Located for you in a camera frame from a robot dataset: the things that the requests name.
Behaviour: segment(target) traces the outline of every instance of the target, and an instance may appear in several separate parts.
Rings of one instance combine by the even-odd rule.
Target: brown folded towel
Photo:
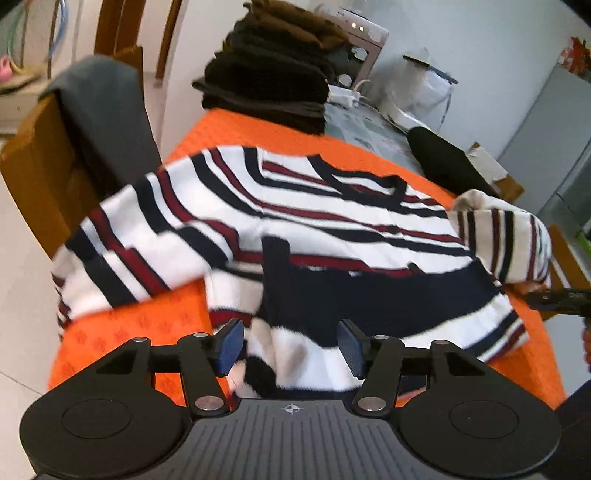
[[[281,0],[252,0],[245,3],[256,23],[271,31],[285,31],[292,37],[332,50],[349,41],[341,27],[315,13]]]

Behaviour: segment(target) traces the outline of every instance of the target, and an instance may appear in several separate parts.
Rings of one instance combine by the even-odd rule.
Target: striped sweater
[[[284,292],[281,282],[264,288],[263,257],[274,255],[267,238],[288,245],[282,258],[297,270],[281,275],[302,279],[286,288],[316,285],[298,290],[307,307],[299,317],[268,312]],[[318,155],[202,151],[104,201],[53,261],[62,327],[204,277],[214,328],[236,316],[247,326],[245,356],[229,375],[241,396],[327,398],[358,388],[336,346],[339,316],[407,346],[445,338],[484,361],[525,338],[501,285],[438,202],[398,176],[340,171]],[[273,266],[265,270],[277,277]]]

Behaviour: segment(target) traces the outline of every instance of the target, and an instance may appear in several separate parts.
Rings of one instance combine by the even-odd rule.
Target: red stripe
[[[65,330],[66,328],[68,328],[72,324],[72,321],[70,320],[69,317],[66,317],[65,320],[62,320],[59,316],[57,316],[57,324]]]
[[[527,279],[534,279],[534,266],[535,266],[535,254],[538,249],[538,231],[535,227],[535,218],[530,214],[530,225],[531,225],[531,250],[530,250],[530,264],[527,268]]]
[[[402,201],[404,203],[422,203],[423,205],[429,205],[429,206],[441,205],[435,199],[432,199],[432,198],[422,199],[422,198],[417,197],[416,195],[405,195],[404,198],[402,199]]]
[[[357,190],[361,193],[367,193],[368,195],[377,195],[378,197],[390,197],[388,193],[378,192],[377,190],[370,189],[365,185],[356,185],[354,183],[347,183],[347,185],[351,187],[353,190]]]
[[[212,310],[209,312],[209,320],[212,323],[212,328],[216,329],[222,325],[227,324],[232,319],[240,319],[246,328],[249,328],[252,322],[253,315],[244,312],[237,312],[236,310]]]
[[[262,253],[260,252],[245,252],[240,250],[235,259],[239,262],[262,264]]]
[[[413,273],[408,268],[388,270],[386,268],[372,268],[361,260],[349,258],[320,257],[316,255],[290,255],[290,263],[300,267],[325,267],[338,270],[373,272],[394,278],[410,277]]]
[[[168,172],[166,170],[160,170],[156,173],[156,177],[160,183],[162,197],[173,215],[183,223],[195,220],[195,217],[181,204],[175,195]]]
[[[284,206],[280,206],[280,205],[273,205],[271,203],[263,202],[246,191],[246,189],[242,186],[242,184],[240,184],[240,182],[238,181],[238,179],[236,178],[236,176],[234,175],[232,170],[230,170],[230,168],[226,165],[220,152],[217,149],[210,150],[210,152],[211,152],[213,161],[223,171],[224,175],[226,176],[226,178],[228,178],[228,180],[230,181],[232,186],[236,190],[241,192],[250,201],[252,201],[253,203],[256,203],[258,206],[268,208],[268,209],[274,210],[276,212],[287,213],[289,215],[294,215],[294,216],[299,216],[299,217],[304,217],[304,218],[312,218],[312,219],[317,219],[317,220],[335,220],[338,222],[353,223],[355,225],[362,225],[364,227],[371,228],[371,229],[376,230],[378,232],[388,232],[392,227],[398,229],[397,227],[395,227],[393,225],[371,225],[369,223],[358,222],[358,221],[355,221],[351,218],[337,215],[335,213],[319,212],[317,210],[301,210],[301,209],[284,207]],[[454,236],[451,236],[451,235],[432,235],[430,233],[414,232],[412,230],[404,230],[404,232],[405,232],[404,234],[408,235],[408,236],[416,236],[419,238],[429,238],[429,239],[433,239],[433,240],[438,240],[440,242],[458,243],[457,238]]]
[[[460,239],[453,235],[435,235],[434,233],[427,232],[415,232],[413,230],[406,230],[404,228],[399,229],[403,235],[413,236],[416,238],[428,238],[429,240],[436,240],[438,242],[451,242],[455,244],[461,244]]]
[[[519,326],[519,328],[511,334],[511,336],[509,337],[509,339],[507,340],[507,343],[503,346],[503,348],[501,348],[501,350],[499,350],[497,353],[495,353],[492,358],[489,358],[486,361],[486,363],[492,362],[493,360],[496,360],[496,359],[504,356],[509,350],[511,350],[515,346],[515,344],[519,340],[519,337],[521,335],[523,335],[524,333],[525,333],[525,326],[523,324],[521,324]]]
[[[235,228],[220,222],[219,220],[202,220],[202,222],[206,225],[209,225],[217,233],[224,237],[226,242],[228,242],[230,250],[232,250],[232,254],[236,256],[236,254],[240,251],[240,237],[238,235],[238,231]]]
[[[292,177],[295,179],[309,181],[312,183],[316,183],[318,185],[326,185],[326,182],[322,179],[310,177],[308,175],[304,175],[303,173],[297,173],[296,171],[289,170],[289,168],[285,168],[282,165],[278,165],[277,163],[273,163],[268,160],[263,161],[262,169],[267,170],[267,171],[271,171],[273,173],[278,173],[280,175],[285,175],[287,177]]]
[[[151,297],[168,291],[168,287],[158,278],[146,264],[135,248],[126,249],[111,230],[106,213],[97,207],[90,212],[88,218],[95,226],[100,241],[105,248],[117,254],[121,261],[129,268],[133,276],[144,286]]]
[[[466,244],[466,231],[464,227],[464,214],[462,212],[457,213],[457,227],[458,227],[458,235],[460,236],[460,241],[465,245]]]
[[[58,310],[58,311],[59,311],[59,312],[60,312],[60,313],[61,313],[61,314],[62,314],[64,317],[67,317],[67,316],[70,314],[70,312],[71,312],[71,308],[70,308],[68,305],[66,305],[62,299],[60,299],[60,302],[59,302],[59,304],[57,305],[57,310]]]
[[[158,181],[160,182],[160,189],[162,190],[162,196],[164,198],[164,201],[166,202],[166,205],[173,213],[173,215],[183,223],[199,220],[183,206],[183,204],[176,196],[173,189],[173,185],[170,182],[170,176],[168,175],[168,172],[166,170],[161,170],[156,175],[158,177]],[[216,232],[218,232],[226,239],[226,242],[230,246],[230,249],[232,250],[232,253],[234,255],[236,254],[236,252],[240,250],[238,244],[238,232],[235,229],[226,225],[223,222],[220,222],[219,220],[201,221],[209,225],[211,228],[213,228]]]
[[[244,263],[260,264],[262,263],[262,254],[260,252],[241,251],[236,257],[236,260]],[[292,254],[290,255],[290,263],[300,267],[324,267],[335,268],[338,270],[377,272],[395,278],[409,277],[412,275],[412,272],[408,268],[397,268],[393,270],[387,268],[372,268],[361,260],[325,257],[322,255]]]
[[[491,273],[496,275],[496,264],[499,261],[499,243],[501,241],[501,218],[499,210],[492,209],[492,262]]]

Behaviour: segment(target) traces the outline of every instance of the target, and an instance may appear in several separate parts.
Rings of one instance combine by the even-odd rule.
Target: gray cloth on chair
[[[111,185],[123,186],[162,164],[135,68],[93,55],[59,74],[41,98],[51,93],[57,95],[62,114],[83,137],[78,153],[91,176],[102,170],[111,176]],[[102,182],[94,176],[95,182]]]

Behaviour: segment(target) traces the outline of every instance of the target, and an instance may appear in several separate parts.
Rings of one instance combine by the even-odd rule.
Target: sweater sleeve
[[[229,150],[226,163],[243,161],[241,151]],[[149,299],[231,260],[241,236],[256,235],[259,216],[235,195],[222,198],[219,176],[203,152],[94,209],[53,258],[60,324]]]

